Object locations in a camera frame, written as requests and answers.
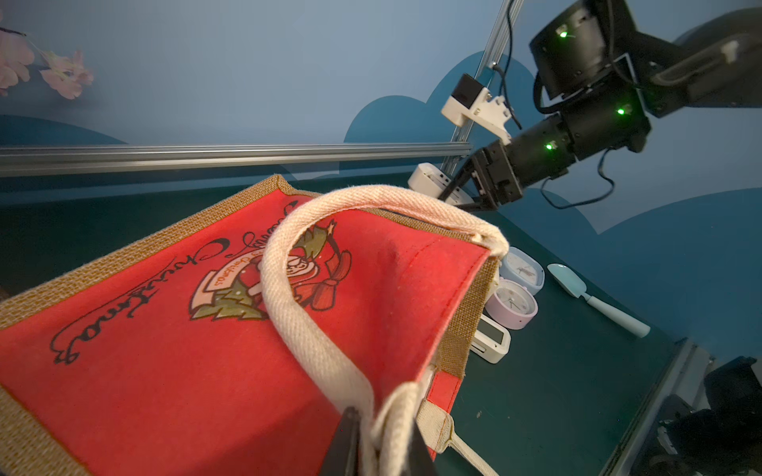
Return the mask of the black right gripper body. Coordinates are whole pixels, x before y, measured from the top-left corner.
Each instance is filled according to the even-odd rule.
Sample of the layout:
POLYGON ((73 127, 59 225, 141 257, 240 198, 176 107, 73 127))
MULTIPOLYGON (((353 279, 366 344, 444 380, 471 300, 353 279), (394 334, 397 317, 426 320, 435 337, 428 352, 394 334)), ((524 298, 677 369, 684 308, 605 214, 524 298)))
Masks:
POLYGON ((475 184, 478 195, 472 203, 458 204, 467 212, 493 211, 500 206, 521 200, 523 188, 509 163, 506 147, 499 141, 479 149, 466 159, 462 168, 438 196, 445 202, 457 188, 468 182, 475 184))

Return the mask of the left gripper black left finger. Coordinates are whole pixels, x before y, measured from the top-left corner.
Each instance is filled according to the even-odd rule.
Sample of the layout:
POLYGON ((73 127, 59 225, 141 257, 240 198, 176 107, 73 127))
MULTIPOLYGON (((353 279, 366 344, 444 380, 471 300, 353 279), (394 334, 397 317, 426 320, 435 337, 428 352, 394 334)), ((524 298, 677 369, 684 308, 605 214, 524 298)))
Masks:
POLYGON ((319 475, 359 476, 360 424, 356 408, 349 407, 343 412, 319 475))

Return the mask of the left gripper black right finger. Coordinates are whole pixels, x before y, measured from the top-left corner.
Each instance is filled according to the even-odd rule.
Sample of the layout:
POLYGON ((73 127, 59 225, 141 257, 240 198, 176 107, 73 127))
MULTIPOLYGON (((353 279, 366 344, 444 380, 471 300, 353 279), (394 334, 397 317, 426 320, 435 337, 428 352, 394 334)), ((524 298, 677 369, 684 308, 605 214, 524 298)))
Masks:
POLYGON ((418 424, 413 422, 412 436, 406 462, 406 476, 437 476, 437 470, 432 460, 428 446, 419 430, 418 424))

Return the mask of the light blue square alarm clock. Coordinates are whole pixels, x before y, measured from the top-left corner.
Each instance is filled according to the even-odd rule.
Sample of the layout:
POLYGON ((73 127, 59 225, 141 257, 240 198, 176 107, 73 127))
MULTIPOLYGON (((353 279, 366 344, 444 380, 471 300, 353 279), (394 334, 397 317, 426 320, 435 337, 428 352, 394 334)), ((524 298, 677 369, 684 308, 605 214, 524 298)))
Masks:
POLYGON ((511 247, 502 259, 499 275, 504 280, 518 283, 533 296, 545 285, 543 266, 517 247, 511 247))

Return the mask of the small white digital clock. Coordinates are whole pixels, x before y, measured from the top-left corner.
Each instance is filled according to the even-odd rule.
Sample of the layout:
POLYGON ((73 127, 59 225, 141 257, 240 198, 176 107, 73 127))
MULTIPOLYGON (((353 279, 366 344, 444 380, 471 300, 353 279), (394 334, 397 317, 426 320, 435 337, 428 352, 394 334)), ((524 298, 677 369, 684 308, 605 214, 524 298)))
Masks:
POLYGON ((509 331, 482 313, 470 343, 470 351, 495 365, 508 354, 510 344, 509 331))

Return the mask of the beige red canvas tote bag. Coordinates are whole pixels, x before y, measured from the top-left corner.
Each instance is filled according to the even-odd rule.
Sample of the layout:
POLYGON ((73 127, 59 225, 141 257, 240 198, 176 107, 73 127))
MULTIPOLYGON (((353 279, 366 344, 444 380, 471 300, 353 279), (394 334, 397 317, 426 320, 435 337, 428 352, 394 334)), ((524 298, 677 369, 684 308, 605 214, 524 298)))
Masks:
POLYGON ((273 176, 4 301, 5 475, 405 475, 430 384, 462 380, 508 242, 396 186, 273 176))

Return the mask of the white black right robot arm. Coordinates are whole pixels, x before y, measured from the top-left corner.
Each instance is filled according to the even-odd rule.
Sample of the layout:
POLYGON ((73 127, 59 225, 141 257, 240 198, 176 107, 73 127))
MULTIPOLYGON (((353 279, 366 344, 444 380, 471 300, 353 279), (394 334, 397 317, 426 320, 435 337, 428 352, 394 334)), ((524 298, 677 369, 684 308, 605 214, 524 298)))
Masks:
POLYGON ((439 200, 465 184, 467 211, 496 210, 533 184, 561 178, 591 156, 641 152, 650 118, 680 109, 761 104, 761 11, 726 13, 668 42, 639 32, 622 1, 579 1, 531 42, 537 65, 533 101, 543 120, 511 137, 513 112, 464 75, 444 106, 454 124, 472 121, 495 136, 446 177, 439 200))

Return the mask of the light blue brush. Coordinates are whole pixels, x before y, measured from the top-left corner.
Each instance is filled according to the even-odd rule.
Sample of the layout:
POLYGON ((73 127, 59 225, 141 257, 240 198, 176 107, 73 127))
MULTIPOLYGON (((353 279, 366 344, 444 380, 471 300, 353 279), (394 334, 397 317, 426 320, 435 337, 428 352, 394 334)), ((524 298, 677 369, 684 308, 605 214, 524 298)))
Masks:
POLYGON ((587 284, 571 268, 562 264, 550 264, 547 267, 551 276, 561 285, 561 287, 573 298, 583 299, 590 307, 599 311, 602 315, 627 330, 638 338, 646 337, 651 327, 643 321, 635 319, 632 315, 605 303, 598 297, 587 292, 587 284))

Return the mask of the pink cherry blossom tree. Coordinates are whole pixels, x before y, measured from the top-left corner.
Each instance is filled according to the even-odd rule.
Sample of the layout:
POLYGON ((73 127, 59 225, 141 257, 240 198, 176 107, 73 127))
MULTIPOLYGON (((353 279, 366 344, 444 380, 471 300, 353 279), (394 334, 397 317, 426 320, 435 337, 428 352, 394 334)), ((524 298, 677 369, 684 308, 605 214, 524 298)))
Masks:
POLYGON ((76 100, 93 85, 94 74, 85 65, 82 51, 71 56, 60 56, 36 45, 27 33, 1 28, 1 96, 10 89, 31 81, 37 71, 42 81, 58 95, 76 100))

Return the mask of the aluminium right corner post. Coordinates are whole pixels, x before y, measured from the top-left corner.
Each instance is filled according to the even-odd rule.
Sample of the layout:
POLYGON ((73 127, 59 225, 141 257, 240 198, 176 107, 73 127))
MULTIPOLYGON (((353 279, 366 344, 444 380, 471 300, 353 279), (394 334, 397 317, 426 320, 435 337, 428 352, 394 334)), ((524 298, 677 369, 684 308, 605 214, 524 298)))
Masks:
MULTIPOLYGON (((482 81, 487 87, 490 87, 493 81, 492 73, 488 73, 488 71, 491 71, 491 68, 496 63, 502 61, 506 48, 512 46, 513 27, 519 18, 524 3, 524 0, 505 0, 502 2, 498 11, 497 18, 484 47, 480 63, 474 74, 474 77, 479 81, 482 81)), ((470 120, 466 120, 464 126, 456 126, 450 142, 468 142, 472 128, 473 122, 470 120)), ((459 161, 460 158, 456 156, 445 158, 441 168, 442 171, 447 175, 452 176, 456 171, 456 166, 459 161)))

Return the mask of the aluminium right floor rail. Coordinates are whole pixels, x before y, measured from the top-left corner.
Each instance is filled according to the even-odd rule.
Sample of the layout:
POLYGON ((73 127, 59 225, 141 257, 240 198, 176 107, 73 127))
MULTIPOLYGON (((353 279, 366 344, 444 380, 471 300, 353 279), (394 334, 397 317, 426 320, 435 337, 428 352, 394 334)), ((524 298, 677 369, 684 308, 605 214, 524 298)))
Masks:
POLYGON ((647 445, 656 440, 661 420, 706 409, 704 377, 714 367, 716 357, 694 341, 684 338, 676 342, 668 363, 600 473, 633 475, 645 460, 647 445))

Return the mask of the aluminium back frame rail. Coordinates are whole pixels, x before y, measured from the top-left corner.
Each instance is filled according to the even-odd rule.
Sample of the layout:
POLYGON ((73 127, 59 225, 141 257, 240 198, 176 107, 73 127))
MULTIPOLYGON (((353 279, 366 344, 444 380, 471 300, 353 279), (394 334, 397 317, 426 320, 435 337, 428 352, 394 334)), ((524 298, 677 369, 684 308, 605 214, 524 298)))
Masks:
POLYGON ((2 178, 461 157, 468 143, 3 147, 2 178))

